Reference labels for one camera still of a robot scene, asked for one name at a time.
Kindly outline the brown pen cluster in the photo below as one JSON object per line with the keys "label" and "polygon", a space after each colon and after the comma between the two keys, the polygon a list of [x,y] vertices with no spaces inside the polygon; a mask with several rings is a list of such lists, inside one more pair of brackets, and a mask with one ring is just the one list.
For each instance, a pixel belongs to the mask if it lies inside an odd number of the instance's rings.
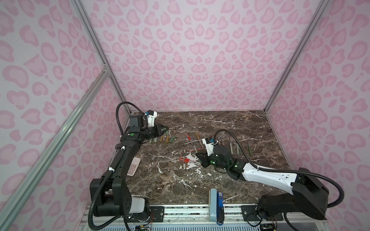
{"label": "brown pen cluster", "polygon": [[203,143],[202,143],[202,141],[201,141],[200,135],[199,135],[197,132],[196,132],[196,138],[197,138],[197,140],[198,140],[198,142],[199,142],[199,144],[200,144],[201,148],[203,149],[203,148],[204,148]]}

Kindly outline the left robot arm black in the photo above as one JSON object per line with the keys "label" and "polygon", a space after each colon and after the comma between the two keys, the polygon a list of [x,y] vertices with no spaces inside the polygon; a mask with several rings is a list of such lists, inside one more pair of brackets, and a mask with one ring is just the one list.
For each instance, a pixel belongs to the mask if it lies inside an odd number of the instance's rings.
{"label": "left robot arm black", "polygon": [[157,112],[149,110],[129,117],[129,125],[123,128],[119,119],[122,105],[138,107],[131,102],[121,102],[116,107],[115,117],[120,132],[116,145],[116,154],[107,171],[90,183],[91,205],[87,223],[92,231],[99,231],[114,221],[122,218],[129,230],[128,219],[134,217],[148,226],[154,221],[155,215],[150,210],[148,199],[132,196],[126,178],[132,161],[141,146],[151,139],[164,135],[169,128],[157,124]]}

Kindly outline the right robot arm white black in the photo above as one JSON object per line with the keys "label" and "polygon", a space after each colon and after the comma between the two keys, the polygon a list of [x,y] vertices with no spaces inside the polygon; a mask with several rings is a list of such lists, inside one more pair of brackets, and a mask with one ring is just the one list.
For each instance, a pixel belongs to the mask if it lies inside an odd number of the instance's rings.
{"label": "right robot arm white black", "polygon": [[257,182],[284,191],[279,195],[263,195],[251,215],[260,220],[274,218],[282,214],[301,212],[306,216],[324,220],[326,211],[342,203],[345,198],[343,188],[336,181],[309,171],[274,169],[253,163],[249,157],[239,160],[233,157],[231,150],[216,139],[221,130],[213,137],[201,140],[206,153],[197,153],[202,167],[213,166],[216,170],[238,181]]}

